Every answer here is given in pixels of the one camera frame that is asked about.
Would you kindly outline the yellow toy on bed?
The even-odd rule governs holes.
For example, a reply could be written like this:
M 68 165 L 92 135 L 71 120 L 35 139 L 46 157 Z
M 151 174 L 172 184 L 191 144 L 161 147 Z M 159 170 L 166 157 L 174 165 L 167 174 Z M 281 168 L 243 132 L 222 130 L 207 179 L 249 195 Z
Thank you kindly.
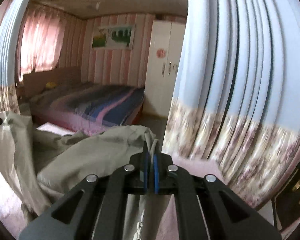
M 51 90 L 55 89 L 57 87 L 57 84 L 55 82 L 47 82 L 45 85 L 45 89 Z

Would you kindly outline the framed wedding picture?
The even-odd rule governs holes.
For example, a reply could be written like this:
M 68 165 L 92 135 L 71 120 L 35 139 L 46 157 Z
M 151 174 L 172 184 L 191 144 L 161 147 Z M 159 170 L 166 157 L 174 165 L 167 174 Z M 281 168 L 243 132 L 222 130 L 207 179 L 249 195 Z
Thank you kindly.
M 135 25 L 109 25 L 97 27 L 92 35 L 93 49 L 132 50 Z

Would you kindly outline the pink floral bed sheet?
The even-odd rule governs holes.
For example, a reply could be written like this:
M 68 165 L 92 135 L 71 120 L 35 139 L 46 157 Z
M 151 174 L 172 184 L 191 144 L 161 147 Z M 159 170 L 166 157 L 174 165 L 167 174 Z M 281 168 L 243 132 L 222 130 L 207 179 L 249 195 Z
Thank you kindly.
M 0 125 L 0 221 L 13 237 L 34 214 L 51 202 L 37 185 L 37 174 L 70 146 L 84 138 L 52 124 L 38 128 Z

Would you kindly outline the pink window curtain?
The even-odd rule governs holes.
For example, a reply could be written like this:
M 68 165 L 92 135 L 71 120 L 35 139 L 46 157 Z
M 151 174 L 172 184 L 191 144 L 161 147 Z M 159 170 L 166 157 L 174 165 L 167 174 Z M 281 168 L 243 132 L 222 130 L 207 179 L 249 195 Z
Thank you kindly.
M 17 78 L 52 70 L 57 66 L 65 32 L 66 17 L 57 9 L 38 4 L 28 6 L 19 35 Z

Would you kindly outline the blue floral curtain left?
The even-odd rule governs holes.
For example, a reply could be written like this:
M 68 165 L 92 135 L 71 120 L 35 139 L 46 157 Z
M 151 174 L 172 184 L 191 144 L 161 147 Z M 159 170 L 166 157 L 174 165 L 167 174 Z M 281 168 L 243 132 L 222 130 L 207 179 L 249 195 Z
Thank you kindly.
M 29 0 L 13 0 L 0 25 L 0 112 L 19 114 L 15 89 L 15 55 Z

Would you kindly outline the ceiling fan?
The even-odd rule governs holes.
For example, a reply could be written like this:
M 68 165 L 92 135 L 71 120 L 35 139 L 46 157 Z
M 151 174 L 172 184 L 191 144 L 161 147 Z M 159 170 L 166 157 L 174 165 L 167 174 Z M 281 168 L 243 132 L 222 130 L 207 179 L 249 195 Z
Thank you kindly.
M 101 2 L 89 3 L 87 9 L 89 10 L 98 10 L 100 8 Z

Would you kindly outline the blue floral curtain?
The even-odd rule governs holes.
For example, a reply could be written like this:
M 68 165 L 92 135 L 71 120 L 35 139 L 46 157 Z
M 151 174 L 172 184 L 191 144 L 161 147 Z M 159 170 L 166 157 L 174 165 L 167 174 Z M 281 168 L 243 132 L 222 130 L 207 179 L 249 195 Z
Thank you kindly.
M 217 163 L 250 206 L 300 148 L 300 0 L 188 0 L 163 151 Z
M 29 0 L 13 0 L 0 25 L 0 112 L 19 114 L 15 89 L 15 55 Z

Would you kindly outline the dark framed cabinet right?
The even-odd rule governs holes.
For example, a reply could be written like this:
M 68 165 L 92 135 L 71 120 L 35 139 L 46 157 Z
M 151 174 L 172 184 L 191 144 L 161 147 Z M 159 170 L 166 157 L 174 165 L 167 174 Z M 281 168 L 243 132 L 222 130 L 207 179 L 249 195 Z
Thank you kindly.
M 291 226 L 300 218 L 300 163 L 292 177 L 273 199 L 275 226 L 280 231 Z

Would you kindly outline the far bed striped blanket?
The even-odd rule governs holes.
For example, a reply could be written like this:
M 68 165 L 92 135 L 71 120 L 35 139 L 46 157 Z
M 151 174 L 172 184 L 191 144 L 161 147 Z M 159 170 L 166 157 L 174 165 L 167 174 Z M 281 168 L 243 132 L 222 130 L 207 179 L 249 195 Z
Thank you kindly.
M 143 87 L 77 83 L 33 96 L 30 109 L 37 120 L 95 135 L 111 127 L 131 125 L 144 98 Z

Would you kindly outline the white wardrobe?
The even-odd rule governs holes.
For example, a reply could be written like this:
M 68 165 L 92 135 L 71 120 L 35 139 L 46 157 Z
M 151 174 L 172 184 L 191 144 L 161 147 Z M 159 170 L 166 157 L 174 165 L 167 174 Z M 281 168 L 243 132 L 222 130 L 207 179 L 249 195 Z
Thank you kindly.
M 184 34 L 184 23 L 153 22 L 143 113 L 163 118 L 168 117 Z

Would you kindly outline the brown bed headboard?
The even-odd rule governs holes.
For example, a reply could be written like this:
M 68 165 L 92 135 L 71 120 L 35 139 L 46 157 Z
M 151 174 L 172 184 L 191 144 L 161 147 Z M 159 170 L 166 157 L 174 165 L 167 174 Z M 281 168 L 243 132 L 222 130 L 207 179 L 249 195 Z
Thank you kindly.
M 81 82 L 81 69 L 79 67 L 55 68 L 44 72 L 32 72 L 23 75 L 25 98 L 40 94 L 48 82 L 57 85 Z

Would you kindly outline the blue floral curtain right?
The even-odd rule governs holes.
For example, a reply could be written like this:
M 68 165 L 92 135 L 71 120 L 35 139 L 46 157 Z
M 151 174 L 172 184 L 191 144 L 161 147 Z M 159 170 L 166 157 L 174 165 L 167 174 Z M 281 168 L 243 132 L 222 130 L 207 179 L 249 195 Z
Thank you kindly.
M 250 206 L 300 148 L 300 0 L 188 0 L 163 151 L 217 163 Z

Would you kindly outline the grey and white jacket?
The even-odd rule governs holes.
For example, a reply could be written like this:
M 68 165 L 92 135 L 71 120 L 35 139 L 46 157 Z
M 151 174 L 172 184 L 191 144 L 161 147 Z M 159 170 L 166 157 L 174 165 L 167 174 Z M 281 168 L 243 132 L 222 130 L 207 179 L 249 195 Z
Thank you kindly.
M 1 112 L 0 118 L 2 125 L 34 128 L 29 116 Z M 114 127 L 91 137 L 82 132 L 77 133 L 84 135 L 84 138 L 70 146 L 37 174 L 37 185 L 51 202 L 48 207 L 86 176 L 108 176 L 117 168 L 126 165 L 132 155 L 143 150 L 144 145 L 149 149 L 156 141 L 152 131 L 143 126 Z M 31 220 L 48 208 L 39 211 L 42 203 L 40 200 L 33 205 L 34 214 L 31 215 Z

